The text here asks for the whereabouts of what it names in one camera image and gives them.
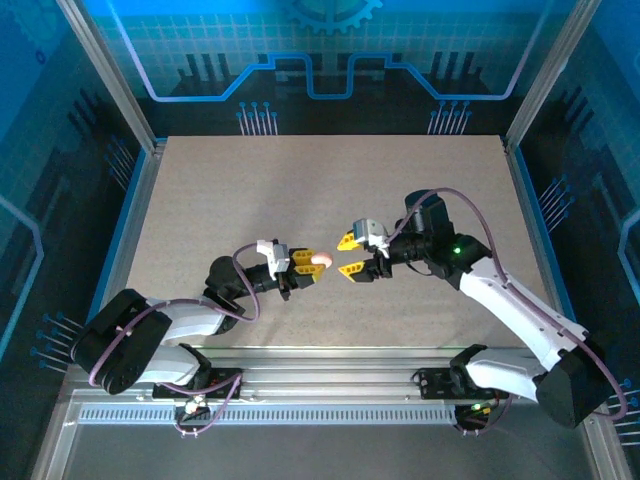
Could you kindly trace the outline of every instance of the work surface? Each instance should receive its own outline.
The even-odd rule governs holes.
[[[275,291],[260,295],[258,323],[196,343],[520,346],[481,305],[442,280],[397,266],[392,280],[353,284],[335,268],[370,255],[335,250],[353,221],[373,218],[391,232],[408,193],[440,186],[471,197],[503,264],[546,299],[497,136],[171,137],[128,286],[156,298],[195,297],[213,259],[278,238],[332,252],[334,267],[286,303]],[[473,213],[457,198],[443,198],[456,231],[485,242]],[[252,266],[264,257],[247,253],[240,261]]]

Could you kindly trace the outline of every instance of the metal post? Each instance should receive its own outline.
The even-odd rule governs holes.
[[[76,3],[75,0],[56,1],[140,146],[147,154],[152,154],[156,145],[156,137],[122,72],[102,40],[91,15],[82,2]]]
[[[573,50],[589,26],[600,2],[601,0],[578,0],[576,2],[576,6],[564,23],[509,127],[506,140],[510,149],[515,149],[524,138],[556,80],[566,67]]]

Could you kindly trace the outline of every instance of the gear logo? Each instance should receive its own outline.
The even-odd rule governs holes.
[[[22,33],[36,46],[56,36],[59,12],[55,0],[4,0],[2,7],[13,14]]]
[[[289,19],[298,21],[300,28],[328,35],[360,28],[362,20],[372,18],[374,8],[382,7],[381,0],[284,0],[284,4]]]

